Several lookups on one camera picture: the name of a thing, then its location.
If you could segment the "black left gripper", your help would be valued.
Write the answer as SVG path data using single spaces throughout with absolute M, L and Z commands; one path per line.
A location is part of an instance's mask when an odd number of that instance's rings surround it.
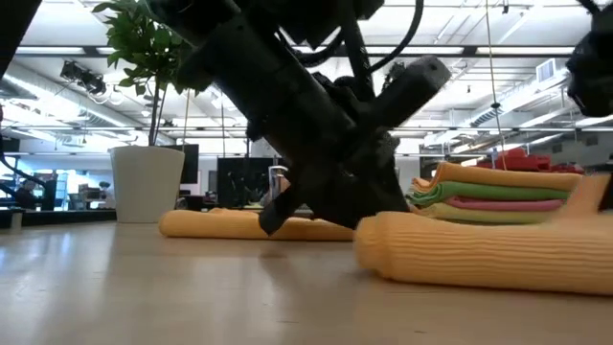
M 246 76 L 247 136 L 265 139 L 289 164 L 259 215 L 272 236 L 306 202 L 319 219 L 355 228 L 383 211 L 406 212 L 396 174 L 397 80 L 379 95 L 355 77 L 307 71 Z

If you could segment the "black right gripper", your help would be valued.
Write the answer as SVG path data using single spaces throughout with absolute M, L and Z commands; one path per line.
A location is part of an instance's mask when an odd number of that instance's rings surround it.
M 591 14 L 590 31 L 566 62 L 570 72 L 567 95 L 591 118 L 612 114 L 612 5 L 582 4 Z M 604 188 L 598 211 L 613 209 L 613 176 Z

